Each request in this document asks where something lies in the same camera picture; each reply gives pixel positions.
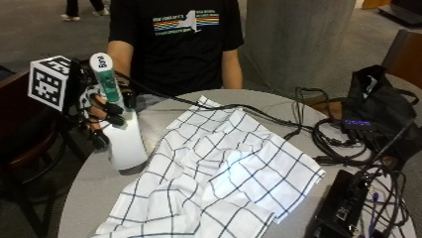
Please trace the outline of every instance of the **black cable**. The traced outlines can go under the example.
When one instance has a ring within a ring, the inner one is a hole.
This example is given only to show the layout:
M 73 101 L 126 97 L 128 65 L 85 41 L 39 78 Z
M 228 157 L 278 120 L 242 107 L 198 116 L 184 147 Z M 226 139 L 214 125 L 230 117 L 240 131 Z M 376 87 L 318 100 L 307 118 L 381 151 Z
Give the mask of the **black cable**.
M 280 120 L 278 119 L 276 117 L 272 117 L 270 116 L 268 114 L 266 114 L 263 111 L 260 111 L 259 109 L 256 109 L 255 107 L 250 106 L 250 105 L 244 105 L 244 104 L 227 104 L 227 105 L 223 105 L 223 106 L 219 106 L 219 107 L 207 107 L 207 106 L 203 106 L 200 105 L 198 102 L 194 102 L 194 101 L 190 101 L 187 99 L 183 99 L 183 98 L 179 98 L 176 96 L 168 96 L 168 95 L 164 95 L 159 92 L 156 92 L 155 90 L 147 88 L 146 86 L 143 86 L 139 82 L 136 82 L 132 78 L 130 78 L 128 76 L 126 76 L 124 74 L 122 74 L 120 72 L 115 72 L 115 75 L 122 77 L 123 79 L 128 80 L 130 83 L 134 83 L 138 87 L 140 87 L 144 91 L 147 91 L 148 93 L 154 94 L 155 96 L 159 96 L 159 97 L 163 97 L 163 98 L 167 98 L 167 99 L 172 99 L 175 101 L 179 101 L 179 102 L 183 102 L 186 104 L 190 104 L 190 105 L 194 105 L 199 108 L 203 108 L 206 110 L 226 110 L 226 109 L 232 109 L 235 107 L 243 107 L 254 112 L 256 112 L 258 114 L 260 114 L 262 116 L 264 116 L 266 118 L 268 118 L 272 122 L 275 122 L 276 124 L 282 125 L 282 126 L 287 126 L 287 127 L 302 127 L 304 128 L 307 131 L 311 131 L 312 130 L 312 127 L 311 126 L 303 126 L 298 123 L 294 123 L 291 121 L 284 121 L 284 120 Z

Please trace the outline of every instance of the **white towel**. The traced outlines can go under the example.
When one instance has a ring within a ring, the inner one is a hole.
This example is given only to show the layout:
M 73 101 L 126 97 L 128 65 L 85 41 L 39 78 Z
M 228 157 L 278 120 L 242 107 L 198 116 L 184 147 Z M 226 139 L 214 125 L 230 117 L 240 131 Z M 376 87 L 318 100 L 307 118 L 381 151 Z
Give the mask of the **white towel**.
M 218 106 L 206 98 L 199 103 Z M 240 109 L 192 106 L 167 126 L 98 237 L 260 237 L 324 171 Z

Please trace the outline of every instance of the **chair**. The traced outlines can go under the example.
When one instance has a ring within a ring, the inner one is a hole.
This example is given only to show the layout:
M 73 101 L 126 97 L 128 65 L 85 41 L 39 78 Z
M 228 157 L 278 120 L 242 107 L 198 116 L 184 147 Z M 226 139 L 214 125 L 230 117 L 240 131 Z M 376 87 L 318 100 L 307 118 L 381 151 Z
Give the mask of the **chair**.
M 53 168 L 66 145 L 82 162 L 86 156 L 70 138 L 65 116 L 26 95 L 27 83 L 27 70 L 0 81 L 0 179 L 5 190 L 13 195 L 37 237 L 45 237 L 47 227 L 43 227 L 35 214 L 25 194 L 25 185 Z M 55 157 L 51 158 L 49 148 L 58 135 L 62 137 L 62 144 Z M 29 177 L 22 178 L 18 171 L 29 167 L 35 171 Z
M 422 34 L 400 29 L 383 58 L 385 73 L 422 88 Z

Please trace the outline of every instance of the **round table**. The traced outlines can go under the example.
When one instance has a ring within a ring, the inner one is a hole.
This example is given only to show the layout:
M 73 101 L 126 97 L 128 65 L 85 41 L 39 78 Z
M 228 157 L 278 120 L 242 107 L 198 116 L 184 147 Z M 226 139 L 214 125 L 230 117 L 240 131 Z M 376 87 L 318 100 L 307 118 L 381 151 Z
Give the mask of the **round table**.
M 208 90 L 194 92 L 180 97 L 196 101 L 204 96 L 211 101 L 226 104 L 246 104 L 254 106 L 268 115 L 286 120 L 295 121 L 294 101 L 290 99 L 250 90 Z M 139 115 L 139 127 L 143 139 L 146 153 L 150 155 L 155 144 L 163 134 L 166 126 L 186 111 L 188 104 L 164 100 L 143 110 Z M 264 120 L 254 113 L 247 113 L 271 132 L 283 137 L 295 128 L 279 126 Z M 304 125 L 312 126 L 315 122 L 325 116 L 310 107 L 304 107 Z M 325 134 L 329 137 L 343 139 L 345 136 L 332 128 L 325 128 Z M 308 156 L 315 157 L 322 154 L 311 141 L 307 132 L 302 132 L 292 137 L 288 142 L 302 150 Z M 339 149 L 343 155 L 352 154 L 355 150 Z M 59 226 L 61 238 L 90 237 L 94 234 L 97 226 L 105 221 L 116 196 L 122 188 L 138 177 L 142 166 L 124 172 L 115 171 L 111 168 L 105 152 L 93 152 L 82 165 L 74 182 L 63 208 L 62 220 Z M 314 221 L 315 212 L 322 198 L 328 192 L 335 175 L 339 169 L 349 171 L 352 174 L 355 168 L 340 166 L 323 167 L 325 175 L 319 183 L 312 187 L 302 203 L 294 209 L 292 213 L 282 220 L 279 224 L 271 223 L 263 234 L 263 238 L 279 237 L 304 237 Z M 403 226 L 405 237 L 416 237 L 411 220 Z

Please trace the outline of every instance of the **white bottle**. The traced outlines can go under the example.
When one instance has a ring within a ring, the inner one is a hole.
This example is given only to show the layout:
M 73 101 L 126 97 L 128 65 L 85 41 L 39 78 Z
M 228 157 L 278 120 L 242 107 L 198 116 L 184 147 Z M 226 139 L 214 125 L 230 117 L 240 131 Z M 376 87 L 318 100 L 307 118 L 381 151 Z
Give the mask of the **white bottle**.
M 97 53 L 89 59 L 91 71 L 101 88 L 101 96 L 111 103 L 123 107 L 122 97 L 115 85 L 112 62 L 107 54 Z M 124 108 L 122 115 L 124 124 L 114 126 L 106 121 L 99 122 L 103 135 L 109 139 L 107 155 L 111 166 L 116 170 L 127 170 L 140 165 L 146 159 L 146 151 L 135 112 Z

